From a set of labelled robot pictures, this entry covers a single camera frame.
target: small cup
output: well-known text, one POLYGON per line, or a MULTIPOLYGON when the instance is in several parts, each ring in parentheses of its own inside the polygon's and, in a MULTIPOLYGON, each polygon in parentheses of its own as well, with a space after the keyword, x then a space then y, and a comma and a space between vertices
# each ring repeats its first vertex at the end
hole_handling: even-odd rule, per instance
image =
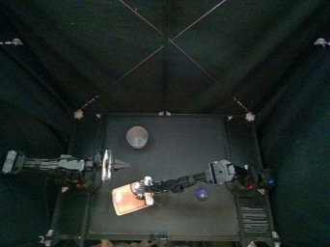
POLYGON ((135 126, 128 130, 127 140, 135 149, 142 149, 149 141, 149 132, 142 126, 135 126))

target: purple ball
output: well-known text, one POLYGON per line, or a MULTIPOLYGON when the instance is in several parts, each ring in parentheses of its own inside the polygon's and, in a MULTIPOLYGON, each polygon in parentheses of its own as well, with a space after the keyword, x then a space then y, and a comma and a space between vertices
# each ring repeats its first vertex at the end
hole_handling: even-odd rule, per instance
POLYGON ((199 188, 195 191, 195 195, 199 198, 199 200, 203 201, 207 198, 207 191, 206 191, 206 189, 205 188, 199 188))

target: black fabric enclosure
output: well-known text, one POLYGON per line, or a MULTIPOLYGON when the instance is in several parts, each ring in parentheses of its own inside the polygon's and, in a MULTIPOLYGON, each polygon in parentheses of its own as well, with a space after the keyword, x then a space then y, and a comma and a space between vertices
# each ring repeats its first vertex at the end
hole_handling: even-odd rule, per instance
MULTIPOLYGON (((95 114, 251 112, 283 246, 329 245, 329 1, 4 0, 0 23, 2 164, 67 153, 95 114)), ((55 195, 2 175, 0 246, 39 246, 55 195)))

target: orange object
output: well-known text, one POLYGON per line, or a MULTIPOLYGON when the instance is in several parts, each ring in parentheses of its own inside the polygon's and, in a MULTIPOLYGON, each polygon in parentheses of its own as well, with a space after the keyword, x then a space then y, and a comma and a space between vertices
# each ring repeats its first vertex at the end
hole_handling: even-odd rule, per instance
POLYGON ((130 184, 112 190, 112 204, 119 216, 149 207, 145 200, 138 200, 130 189, 130 184))

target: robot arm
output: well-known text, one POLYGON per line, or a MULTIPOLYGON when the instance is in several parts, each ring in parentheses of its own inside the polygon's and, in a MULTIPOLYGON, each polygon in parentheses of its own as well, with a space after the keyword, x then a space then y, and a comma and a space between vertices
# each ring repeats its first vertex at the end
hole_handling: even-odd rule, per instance
POLYGON ((63 185, 75 184, 84 187, 100 181, 108 181, 112 171, 127 168, 130 165, 114 159, 112 152, 98 152, 92 158, 79 160, 68 154, 58 159, 27 158, 19 151, 8 151, 3 166, 4 174, 18 174, 24 170, 48 172, 62 177, 63 185))
POLYGON ((270 178, 269 171, 258 174, 251 167, 235 166, 229 160, 214 161, 209 164, 203 173, 153 182, 151 177, 146 177, 143 181, 131 185, 131 191, 137 198, 146 200, 146 204, 151 205, 154 201, 150 197, 155 194, 183 192, 183 190, 194 186, 198 182, 221 185, 226 182, 235 182, 237 189, 251 191, 259 188, 271 189, 274 180, 270 178))

